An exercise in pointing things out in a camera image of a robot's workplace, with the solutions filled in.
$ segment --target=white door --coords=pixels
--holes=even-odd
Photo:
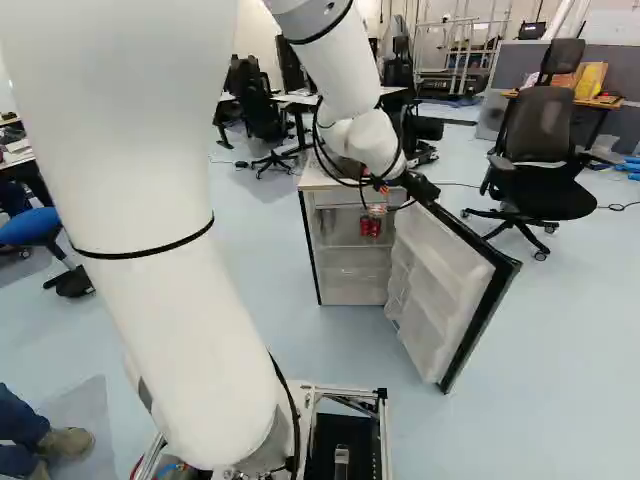
[[[448,393],[521,264],[436,203],[395,223],[385,313],[424,381]]]

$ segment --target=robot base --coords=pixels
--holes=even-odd
[[[392,480],[386,389],[358,390],[289,382],[300,415],[302,455],[297,480]],[[178,459],[165,455],[166,441],[158,435],[141,459],[132,480],[152,480]],[[289,480],[288,471],[270,475]],[[243,479],[241,472],[174,471],[166,480]]]

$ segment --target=black band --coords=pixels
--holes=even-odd
[[[291,40],[289,38],[287,38],[286,40],[291,44],[291,45],[307,45],[308,43],[311,42],[315,42],[316,40],[318,40],[319,38],[324,37],[327,33],[329,33],[331,30],[333,30],[334,28],[336,28],[340,22],[342,21],[342,19],[344,17],[347,16],[347,13],[349,13],[349,10],[351,10],[351,6],[353,5],[353,0],[349,0],[349,3],[347,4],[347,6],[345,7],[344,11],[338,16],[338,18],[336,18],[333,23],[329,24],[329,26],[327,28],[325,28],[324,30],[320,30],[318,33],[311,35],[310,37],[307,38],[303,38],[302,40]]]
[[[194,240],[200,238],[213,226],[213,222],[215,221],[215,219],[215,214],[211,214],[211,220],[209,221],[209,223],[207,223],[193,235],[189,235],[188,237],[185,237],[182,240],[178,240],[177,242],[169,243],[168,245],[163,245],[161,247],[150,248],[148,250],[140,250],[138,252],[130,253],[95,253],[81,250],[79,248],[76,248],[75,246],[73,247],[73,249],[83,257],[95,258],[98,260],[131,260],[132,258],[150,257],[152,255],[158,255],[159,253],[168,252],[169,250],[175,250],[176,248],[180,248],[183,245],[191,243]]]

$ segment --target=chair base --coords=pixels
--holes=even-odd
[[[293,155],[278,155],[276,152],[271,150],[271,155],[268,157],[262,158],[260,160],[256,160],[251,162],[251,170],[256,168],[256,165],[262,165],[258,173],[256,173],[256,178],[260,180],[262,174],[272,165],[277,165],[278,167],[282,167],[288,175],[291,175],[291,167],[283,162],[283,160],[295,160],[296,157]]]
[[[56,293],[59,296],[66,298],[80,298],[95,292],[95,288],[82,265],[47,280],[42,285],[45,290],[53,287],[56,287]]]
[[[546,222],[544,220],[527,217],[526,215],[522,215],[517,212],[499,212],[497,210],[483,212],[480,210],[474,210],[472,208],[465,208],[462,210],[462,212],[460,212],[460,216],[462,218],[468,218],[470,215],[475,215],[476,217],[482,218],[493,218],[503,221],[496,228],[484,235],[482,237],[483,240],[491,240],[505,230],[516,227],[518,230],[520,230],[520,232],[522,232],[524,237],[538,249],[533,254],[533,258],[535,258],[539,262],[545,261],[551,254],[551,250],[549,250],[549,247],[547,247],[544,243],[537,239],[537,237],[533,234],[533,232],[527,225],[542,227],[544,228],[544,231],[549,234],[555,233],[555,231],[560,228],[560,224],[558,222]]]

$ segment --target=blue chair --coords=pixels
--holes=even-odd
[[[82,297],[93,292],[94,288],[84,267],[76,266],[56,243],[60,230],[62,223],[55,208],[32,208],[0,227],[0,244],[16,247],[23,258],[28,257],[24,253],[27,247],[46,247],[69,270],[45,282],[43,288],[56,287],[58,295],[63,297]]]

